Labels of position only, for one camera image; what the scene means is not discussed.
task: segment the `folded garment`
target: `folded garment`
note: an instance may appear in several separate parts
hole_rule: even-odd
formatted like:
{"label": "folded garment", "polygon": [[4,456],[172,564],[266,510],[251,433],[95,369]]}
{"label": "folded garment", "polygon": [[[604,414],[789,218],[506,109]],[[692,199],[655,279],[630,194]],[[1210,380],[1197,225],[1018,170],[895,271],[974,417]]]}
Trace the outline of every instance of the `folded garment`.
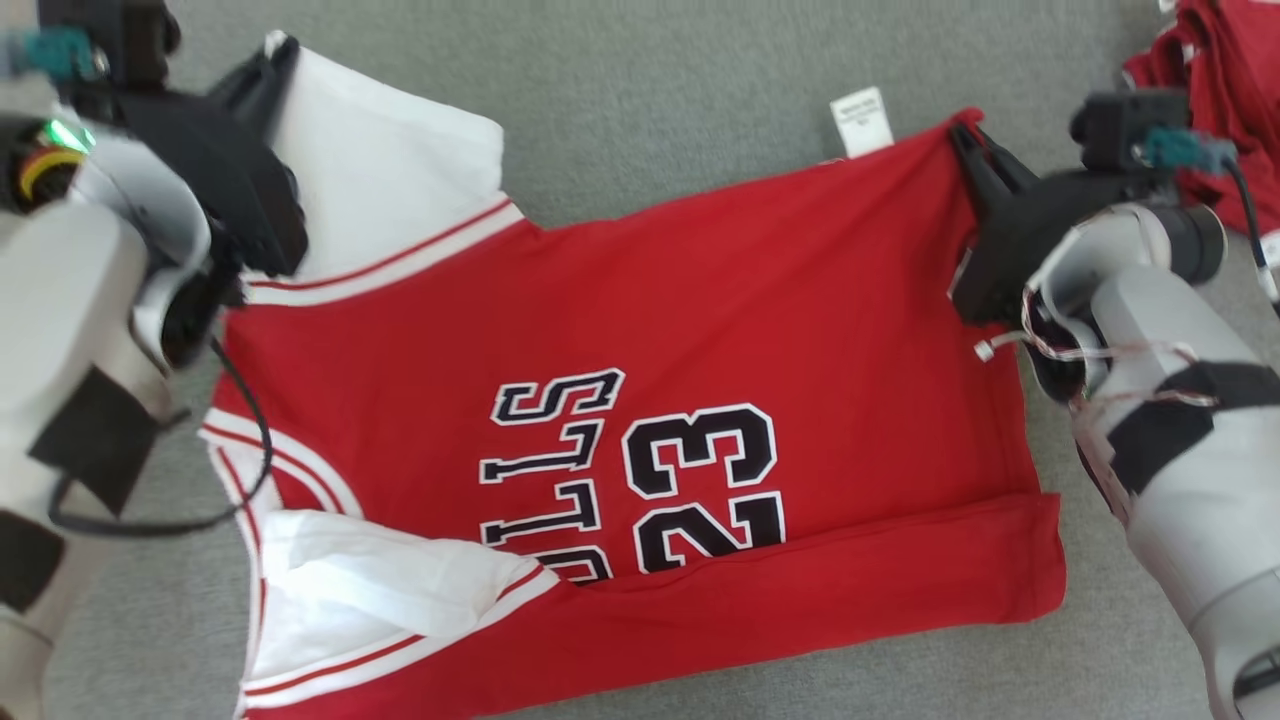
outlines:
{"label": "folded garment", "polygon": [[[1181,0],[1178,19],[1125,72],[1138,87],[1185,87],[1192,127],[1235,142],[1263,234],[1280,229],[1280,4]],[[1183,191],[1247,232],[1229,176],[1183,173]]]}

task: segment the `white label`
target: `white label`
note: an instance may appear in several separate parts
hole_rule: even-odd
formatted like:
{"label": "white label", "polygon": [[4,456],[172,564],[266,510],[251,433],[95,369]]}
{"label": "white label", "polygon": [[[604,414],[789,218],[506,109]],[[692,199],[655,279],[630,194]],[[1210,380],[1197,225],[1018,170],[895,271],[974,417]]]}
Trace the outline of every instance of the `white label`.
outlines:
{"label": "white label", "polygon": [[1280,268],[1280,231],[1262,236],[1262,256],[1267,259],[1267,268]]}
{"label": "white label", "polygon": [[884,99],[878,87],[859,90],[831,104],[836,117],[840,140],[845,142],[845,155],[858,158],[893,145],[893,131],[888,127]]}

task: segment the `clothing tag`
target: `clothing tag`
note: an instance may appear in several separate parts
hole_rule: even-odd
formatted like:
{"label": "clothing tag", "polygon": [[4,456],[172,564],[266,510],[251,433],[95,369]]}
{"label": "clothing tag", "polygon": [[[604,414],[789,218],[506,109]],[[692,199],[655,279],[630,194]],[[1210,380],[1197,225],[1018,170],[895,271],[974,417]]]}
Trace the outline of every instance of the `clothing tag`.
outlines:
{"label": "clothing tag", "polygon": [[893,131],[888,127],[884,99],[878,87],[859,90],[831,104],[836,117],[840,140],[845,142],[845,155],[858,158],[893,145]]}

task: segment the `white trim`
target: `white trim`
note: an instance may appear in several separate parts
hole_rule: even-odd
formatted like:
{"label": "white trim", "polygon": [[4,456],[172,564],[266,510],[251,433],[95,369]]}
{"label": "white trim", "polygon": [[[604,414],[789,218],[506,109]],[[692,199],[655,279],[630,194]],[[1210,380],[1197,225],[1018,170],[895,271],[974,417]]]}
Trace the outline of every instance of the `white trim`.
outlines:
{"label": "white trim", "polygon": [[[230,498],[233,503],[239,503],[244,500],[250,488],[244,487],[241,482],[241,473],[230,468],[223,461],[224,455],[230,460],[229,448],[220,445],[209,443],[205,446],[209,452],[209,462],[214,468],[214,473],[218,479],[223,483],[223,489],[227,492],[227,497]],[[236,515],[236,524],[241,530],[241,539],[244,541],[244,551],[248,555],[248,637],[244,641],[244,670],[241,675],[241,689],[236,701],[236,715],[234,717],[244,716],[247,708],[247,697],[244,696],[244,682],[248,680],[257,662],[257,651],[262,642],[262,610],[265,607],[266,597],[262,588],[262,551],[261,547],[253,539],[253,528],[257,527],[259,538],[262,533],[261,515],[257,510],[262,506],[265,507],[279,507],[280,497],[275,493],[275,480],[269,479],[268,484],[262,487],[252,502],[242,512]]]}
{"label": "white trim", "polygon": [[[508,202],[506,196],[503,196],[502,201]],[[404,258],[399,258],[393,263],[379,266],[367,273],[361,273],[332,284],[305,287],[310,281],[294,281],[291,283],[287,279],[276,279],[271,282],[282,286],[300,284],[303,287],[261,287],[251,283],[261,282],[262,278],[247,278],[248,282],[244,288],[244,300],[250,305],[285,305],[291,307],[306,307],[364,295],[413,277],[431,265],[457,255],[458,252],[462,252],[463,250],[498,234],[524,219],[524,213],[521,213],[515,205],[508,204],[481,220],[476,220],[471,224],[461,227],[456,232],[425,243],[422,247],[406,255]]]}
{"label": "white trim", "polygon": [[[550,591],[559,583],[559,577],[554,571],[543,568],[538,571],[538,575],[525,583],[524,585],[509,592],[507,596],[500,598],[494,603],[493,609],[485,614],[484,619],[476,625],[474,632],[480,632],[499,620],[506,619],[508,615],[518,610],[525,603],[532,601],[534,598],[541,596],[543,593]],[[248,696],[246,698],[247,706],[252,708],[268,708],[268,707],[284,707],[310,700],[321,694],[353,688],[378,678],[390,675],[398,670],[403,670],[415,662],[425,660],[436,652],[452,646],[462,638],[422,638],[419,642],[408,644],[396,652],[384,655],[371,660],[364,665],[357,665],[348,670],[342,670],[339,673],[332,673],[328,675],[320,675],[305,683],[282,689],[274,693],[265,693],[257,696]],[[378,652],[379,650],[394,644],[394,642],[403,642],[404,635],[397,637],[393,642],[380,642],[378,646],[371,646],[360,651],[357,655],[370,655]],[[324,665],[334,666],[342,662],[335,662],[326,660]],[[252,683],[246,683],[246,689],[253,688],[270,688],[271,685],[279,685],[284,683],[293,682],[301,676],[306,676],[308,673],[317,671],[317,667],[311,666],[306,670],[294,670],[283,675],[276,675],[274,678],[265,678],[261,680],[255,680]]]}
{"label": "white trim", "polygon": [[[255,456],[257,457],[259,465],[261,465],[262,462],[262,446],[257,445],[256,441],[232,439],[227,436],[211,433],[204,428],[196,430],[196,436],[204,438],[205,442],[207,442],[210,446],[214,447],[239,448],[248,452],[253,452]],[[324,510],[325,512],[335,512],[339,515],[344,515],[344,512],[334,503],[333,496],[325,489],[324,483],[320,482],[315,477],[315,474],[310,473],[301,465],[296,465],[285,460],[279,454],[274,454],[271,456],[271,466],[283,470],[285,473],[289,473],[291,475],[293,475],[294,479],[302,483],[302,486],[307,488],[307,491],[310,491],[311,495],[315,496],[316,501],[320,503],[320,510]],[[257,474],[259,469],[260,468],[253,469],[255,475]]]}
{"label": "white trim", "polygon": [[[257,423],[250,420],[248,418],[241,418],[239,415],[233,415],[225,410],[219,410],[211,407],[205,415],[205,424],[216,430],[221,430],[239,438],[248,441],[250,443],[260,443],[262,441],[262,433],[259,430]],[[233,445],[228,442],[227,438],[214,434],[214,433],[201,433],[201,436],[214,445]],[[294,471],[303,484],[307,483],[308,478],[303,475],[310,475],[319,484],[324,486],[333,497],[338,501],[338,512],[343,515],[349,515],[352,518],[365,519],[365,511],[360,506],[360,501],[356,500],[356,493],[352,492],[351,486],[347,484],[342,475],[329,465],[324,457],[310,447],[302,445],[301,442],[293,439],[292,437],[282,433],[280,430],[271,430],[271,445],[280,452],[284,452],[289,457],[297,461],[297,464],[289,462],[283,457],[275,457],[271,462],[273,466],[279,466],[282,470],[289,470],[289,468],[297,468],[301,465],[302,473]],[[324,493],[316,493],[321,505],[325,503]]]}

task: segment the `green led light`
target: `green led light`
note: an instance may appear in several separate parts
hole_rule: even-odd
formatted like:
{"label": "green led light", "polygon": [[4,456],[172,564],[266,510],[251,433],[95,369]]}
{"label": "green led light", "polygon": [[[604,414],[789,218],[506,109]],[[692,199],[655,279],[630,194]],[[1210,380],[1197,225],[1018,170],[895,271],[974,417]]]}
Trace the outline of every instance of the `green led light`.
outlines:
{"label": "green led light", "polygon": [[45,126],[45,131],[49,133],[49,138],[52,140],[54,143],[69,150],[88,152],[90,149],[93,147],[93,133],[86,129],[81,135],[77,135],[76,131],[67,127],[67,124],[61,120],[49,120],[49,124]]}

